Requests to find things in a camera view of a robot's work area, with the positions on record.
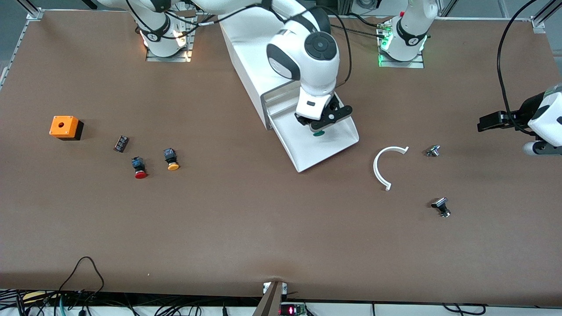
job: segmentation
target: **orange and black box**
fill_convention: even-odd
[[[57,115],[53,117],[49,135],[62,141],[79,141],[84,123],[74,116]]]

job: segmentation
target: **brown table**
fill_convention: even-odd
[[[46,12],[0,93],[0,288],[58,288],[89,255],[107,291],[257,296],[282,279],[308,299],[562,304],[560,157],[524,155],[531,139],[513,130],[476,130],[502,109],[504,26],[436,21],[423,70],[379,68],[375,41],[350,34],[338,94],[360,141],[298,174],[218,26],[197,31],[191,63],[157,63],[126,13]],[[503,66],[513,108],[560,80],[527,22]],[[53,115],[81,119],[83,140],[49,136]],[[112,150],[122,134],[124,154]],[[425,157],[434,144],[441,156]],[[372,171],[387,146],[410,146],[380,160],[389,192]],[[147,179],[133,177],[137,155]],[[448,219],[429,207],[442,196]],[[97,286],[84,264],[67,288]]]

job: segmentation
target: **yellow button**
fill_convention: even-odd
[[[174,170],[177,170],[178,168],[179,168],[179,165],[175,164],[175,163],[171,163],[170,165],[168,165],[169,171],[174,171]]]

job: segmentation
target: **metal bolt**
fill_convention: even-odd
[[[428,157],[437,157],[439,156],[439,148],[441,148],[440,145],[432,146],[426,150],[425,155]]]

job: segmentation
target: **gray floor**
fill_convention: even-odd
[[[527,0],[505,0],[507,12],[511,16],[526,3]],[[81,0],[32,0],[37,6],[45,9],[84,9],[88,7]],[[110,8],[98,4],[99,9]],[[536,13],[547,0],[538,0],[520,16],[528,17]],[[392,15],[404,10],[407,0],[383,0],[380,9],[366,10],[358,7],[356,3],[353,11],[357,13],[368,12],[370,15]],[[501,17],[498,0],[459,0],[451,12],[451,16],[462,17]],[[0,1],[0,73],[8,65],[16,46],[18,37],[25,24],[26,12],[15,0]],[[545,23],[546,33],[553,51],[554,58],[562,74],[562,10],[554,14]]]

